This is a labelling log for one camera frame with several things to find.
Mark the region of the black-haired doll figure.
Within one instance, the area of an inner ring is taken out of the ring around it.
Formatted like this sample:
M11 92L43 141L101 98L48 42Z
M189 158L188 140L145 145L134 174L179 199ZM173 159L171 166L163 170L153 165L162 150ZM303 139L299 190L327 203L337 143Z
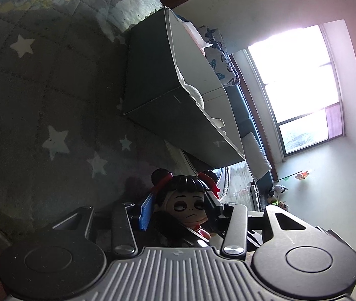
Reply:
M165 211L185 227L209 240L210 233L202 228L207 221L204 195L212 192L218 196L217 175L203 171L197 175L173 175L167 169L156 169L151 174L154 211Z

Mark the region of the dark green sofa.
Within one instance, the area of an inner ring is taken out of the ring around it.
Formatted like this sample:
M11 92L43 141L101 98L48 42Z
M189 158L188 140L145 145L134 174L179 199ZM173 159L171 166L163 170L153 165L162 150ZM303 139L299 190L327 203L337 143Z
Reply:
M251 110L245 99L245 95L241 90L241 87L237 84L234 86L228 86L225 88L225 90L231 104L231 108L235 117L236 124L238 126L238 132L240 134L241 143L242 143L242 138L245 137L248 133L252 132L255 135L255 138L257 139L258 143L264 150L262 140L259 137L257 126L255 124L255 121L251 114ZM261 194L268 193L273 187L271 170L258 181L255 180L255 183Z

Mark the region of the white cushion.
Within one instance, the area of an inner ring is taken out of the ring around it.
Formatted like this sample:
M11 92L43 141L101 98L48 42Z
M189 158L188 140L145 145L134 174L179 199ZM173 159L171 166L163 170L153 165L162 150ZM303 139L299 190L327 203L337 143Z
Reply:
M252 132L242 138L242 144L245 160L247 161L253 177L258 181L272 169L272 166Z

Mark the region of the grey storage box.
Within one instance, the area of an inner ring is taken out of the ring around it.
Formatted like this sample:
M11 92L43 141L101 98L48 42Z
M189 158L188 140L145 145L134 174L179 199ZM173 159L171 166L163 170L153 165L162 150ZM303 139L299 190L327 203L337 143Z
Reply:
M210 167L245 159L226 90L170 8L132 29L123 113Z

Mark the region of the butterfly-print cushion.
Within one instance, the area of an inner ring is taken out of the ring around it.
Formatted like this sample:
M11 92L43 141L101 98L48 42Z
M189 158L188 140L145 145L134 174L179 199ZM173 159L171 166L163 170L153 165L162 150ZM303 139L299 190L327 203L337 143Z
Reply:
M204 49L205 56L222 85L233 86L239 84L238 72L226 50L220 31L218 29L210 29L207 26L201 26L198 31L203 40L210 44L209 47Z

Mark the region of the window with brown frame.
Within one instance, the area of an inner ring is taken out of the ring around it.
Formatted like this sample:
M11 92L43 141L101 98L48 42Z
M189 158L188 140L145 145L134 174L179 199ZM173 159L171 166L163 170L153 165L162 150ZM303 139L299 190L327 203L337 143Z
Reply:
M272 35L233 58L276 163L344 135L338 76L321 26Z

